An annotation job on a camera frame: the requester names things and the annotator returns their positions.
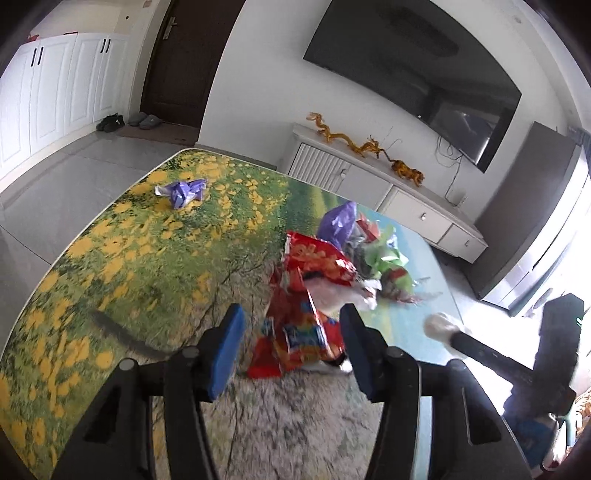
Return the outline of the grey double door refrigerator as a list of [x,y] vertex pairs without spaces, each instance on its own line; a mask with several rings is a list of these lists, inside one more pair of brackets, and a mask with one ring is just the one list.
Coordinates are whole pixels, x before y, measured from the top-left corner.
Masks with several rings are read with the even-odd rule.
[[588,183],[583,147],[534,123],[476,226],[488,248],[464,274],[476,297],[516,315],[567,248]]

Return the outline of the dark brown entrance door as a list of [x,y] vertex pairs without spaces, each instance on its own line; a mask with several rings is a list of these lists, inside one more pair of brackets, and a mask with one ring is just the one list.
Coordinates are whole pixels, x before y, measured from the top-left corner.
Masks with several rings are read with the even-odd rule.
[[148,64],[141,110],[201,126],[209,92],[243,0],[178,0],[166,11]]

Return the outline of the white wall cupboards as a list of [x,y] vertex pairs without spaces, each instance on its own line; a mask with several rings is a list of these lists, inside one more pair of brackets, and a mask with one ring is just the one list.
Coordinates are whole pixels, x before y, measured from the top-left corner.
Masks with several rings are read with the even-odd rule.
[[128,37],[70,33],[22,45],[1,77],[1,183],[46,149],[123,112]]

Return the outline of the white TV cabinet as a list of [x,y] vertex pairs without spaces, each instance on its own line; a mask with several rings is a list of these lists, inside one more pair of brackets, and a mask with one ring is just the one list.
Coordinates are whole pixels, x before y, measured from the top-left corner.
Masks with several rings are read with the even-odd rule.
[[398,177],[387,161],[362,158],[342,142],[325,143],[308,127],[294,125],[279,170],[372,208],[469,263],[488,248],[474,223],[448,200]]

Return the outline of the golden tiger figurine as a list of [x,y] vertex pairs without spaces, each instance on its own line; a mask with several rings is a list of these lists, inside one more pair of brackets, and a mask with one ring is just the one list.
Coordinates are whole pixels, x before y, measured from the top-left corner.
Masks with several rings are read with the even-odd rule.
[[421,187],[425,180],[425,176],[420,170],[408,167],[402,160],[394,160],[391,167],[394,174],[402,179],[413,182],[417,187]]

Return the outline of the green wrapper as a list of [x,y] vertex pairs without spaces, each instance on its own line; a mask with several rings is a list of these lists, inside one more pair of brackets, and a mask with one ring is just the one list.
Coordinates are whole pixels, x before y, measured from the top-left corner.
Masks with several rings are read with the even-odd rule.
[[406,268],[408,258],[398,246],[396,228],[387,225],[378,238],[356,247],[356,269],[366,280],[379,280],[380,293],[393,301],[410,303],[415,282]]

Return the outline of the white tissue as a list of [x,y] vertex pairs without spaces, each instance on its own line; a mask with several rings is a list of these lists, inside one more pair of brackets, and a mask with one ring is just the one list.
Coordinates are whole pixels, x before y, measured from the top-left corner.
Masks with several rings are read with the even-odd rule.
[[[342,306],[353,303],[359,311],[374,310],[377,307],[377,293],[382,289],[382,283],[377,279],[361,280],[346,286],[329,281],[321,276],[309,276],[304,285],[311,294],[315,307],[325,315],[338,319]],[[331,375],[348,375],[353,367],[346,353],[342,353],[335,360],[318,361],[304,365],[304,371]]]

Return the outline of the golden dragon figurine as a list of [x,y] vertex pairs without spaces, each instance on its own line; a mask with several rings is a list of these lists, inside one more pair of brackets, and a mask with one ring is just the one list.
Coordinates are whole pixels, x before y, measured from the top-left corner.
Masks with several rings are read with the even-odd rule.
[[333,132],[331,128],[329,128],[329,125],[325,124],[324,117],[322,117],[322,114],[320,113],[310,112],[305,118],[315,124],[315,127],[317,127],[318,130],[318,135],[321,135],[328,144],[335,140],[342,140],[346,143],[349,150],[360,155],[361,157],[365,157],[366,153],[372,153],[377,158],[380,158],[380,156],[383,155],[388,161],[392,161],[388,152],[384,150],[384,148],[380,145],[380,142],[373,136],[369,136],[367,140],[363,142],[363,144],[358,144],[345,133]]

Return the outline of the purple plastic bag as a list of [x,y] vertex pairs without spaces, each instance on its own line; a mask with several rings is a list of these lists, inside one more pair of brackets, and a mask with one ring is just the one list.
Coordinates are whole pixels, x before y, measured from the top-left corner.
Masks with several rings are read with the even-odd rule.
[[348,201],[332,208],[318,225],[317,237],[342,250],[356,224],[356,202]]

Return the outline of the grey slippers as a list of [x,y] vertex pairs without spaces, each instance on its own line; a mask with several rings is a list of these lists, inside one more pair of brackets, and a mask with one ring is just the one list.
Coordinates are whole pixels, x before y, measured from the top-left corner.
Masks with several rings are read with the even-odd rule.
[[139,128],[140,130],[152,130],[157,128],[162,123],[162,120],[155,115],[147,115],[143,112],[138,112],[131,115],[128,119],[128,124],[131,127]]

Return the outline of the black wall television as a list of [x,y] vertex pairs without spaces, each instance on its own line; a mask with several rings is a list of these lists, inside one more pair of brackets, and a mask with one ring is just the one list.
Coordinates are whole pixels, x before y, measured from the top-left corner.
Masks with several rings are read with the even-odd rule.
[[480,171],[522,97],[485,46],[431,1],[334,1],[304,60],[404,109]]

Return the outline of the purple wrapper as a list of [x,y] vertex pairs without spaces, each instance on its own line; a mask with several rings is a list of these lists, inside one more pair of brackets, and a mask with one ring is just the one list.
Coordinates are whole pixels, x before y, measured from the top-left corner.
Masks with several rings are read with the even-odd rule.
[[193,201],[204,200],[206,185],[205,179],[175,181],[168,185],[157,185],[154,193],[156,196],[167,198],[171,208],[178,210]]

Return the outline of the black shoes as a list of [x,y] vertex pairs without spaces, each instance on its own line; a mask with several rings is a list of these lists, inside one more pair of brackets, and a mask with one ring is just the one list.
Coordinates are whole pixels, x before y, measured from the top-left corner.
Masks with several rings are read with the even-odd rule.
[[112,133],[123,127],[125,122],[123,117],[118,114],[112,114],[104,117],[97,125],[96,130],[103,133]]

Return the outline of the red snack bag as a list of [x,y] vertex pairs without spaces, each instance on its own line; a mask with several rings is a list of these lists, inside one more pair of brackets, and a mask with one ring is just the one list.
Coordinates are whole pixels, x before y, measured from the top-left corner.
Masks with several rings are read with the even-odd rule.
[[254,346],[246,371],[250,379],[276,378],[303,367],[341,368],[346,346],[339,321],[312,299],[304,276],[331,286],[349,287],[356,268],[330,242],[287,232],[283,256],[270,278],[273,295],[263,320],[263,334]]

